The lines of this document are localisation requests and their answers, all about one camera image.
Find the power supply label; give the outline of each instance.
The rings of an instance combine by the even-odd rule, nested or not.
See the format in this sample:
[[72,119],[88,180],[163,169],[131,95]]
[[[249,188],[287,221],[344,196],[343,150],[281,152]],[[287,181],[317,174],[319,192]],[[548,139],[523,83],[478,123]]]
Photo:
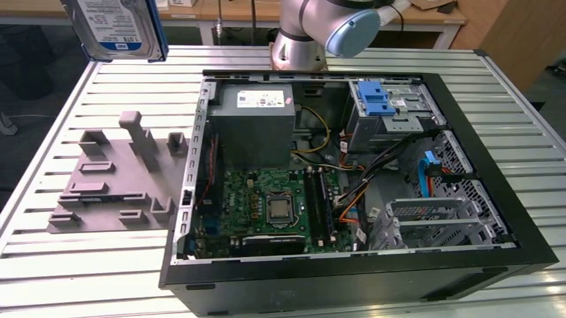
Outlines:
[[283,91],[240,91],[237,108],[284,107]]
[[133,0],[79,0],[96,41],[109,50],[133,51],[141,47],[133,13],[124,5]]

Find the motherboard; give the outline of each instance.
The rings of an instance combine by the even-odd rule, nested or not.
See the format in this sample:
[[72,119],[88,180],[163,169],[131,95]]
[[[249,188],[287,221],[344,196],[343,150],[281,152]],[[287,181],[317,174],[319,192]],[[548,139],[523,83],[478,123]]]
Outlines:
[[350,251],[348,230],[333,229],[331,213],[340,194],[335,170],[225,171],[221,214],[203,220],[209,257],[232,257],[239,244],[260,246],[273,237],[296,242],[300,253]]

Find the hard drive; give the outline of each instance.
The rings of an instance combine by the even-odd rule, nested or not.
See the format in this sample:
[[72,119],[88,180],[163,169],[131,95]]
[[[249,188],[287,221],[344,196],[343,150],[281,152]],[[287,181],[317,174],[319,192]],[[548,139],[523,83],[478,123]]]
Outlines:
[[93,61],[167,58],[153,0],[61,0],[83,50]]

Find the aluminum table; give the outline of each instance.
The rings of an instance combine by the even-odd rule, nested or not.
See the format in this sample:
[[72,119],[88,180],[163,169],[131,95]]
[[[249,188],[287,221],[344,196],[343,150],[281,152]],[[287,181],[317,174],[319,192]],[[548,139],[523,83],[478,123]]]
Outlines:
[[[83,129],[141,112],[155,138],[189,135],[203,69],[268,69],[267,47],[172,46],[164,63],[89,63],[0,214],[0,311],[16,317],[192,317],[157,288],[165,231],[50,235],[46,220],[81,153]],[[560,262],[459,301],[350,307],[261,317],[563,317],[566,145],[488,58],[472,51],[370,49],[329,70],[439,73]]]

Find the green circuit board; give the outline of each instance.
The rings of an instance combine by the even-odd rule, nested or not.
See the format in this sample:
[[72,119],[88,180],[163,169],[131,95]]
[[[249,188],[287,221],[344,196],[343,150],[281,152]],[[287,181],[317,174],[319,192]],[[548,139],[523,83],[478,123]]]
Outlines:
[[[311,242],[308,208],[301,170],[229,170],[224,174],[223,212],[219,219],[219,236],[272,235],[284,233],[305,237],[307,253],[344,252],[350,250],[350,233],[339,231],[336,241],[319,246]],[[338,177],[333,170],[323,173],[327,192],[339,195]],[[273,225],[268,220],[267,205],[273,196],[292,198],[292,222]],[[213,258],[227,257],[225,246],[207,248]]]

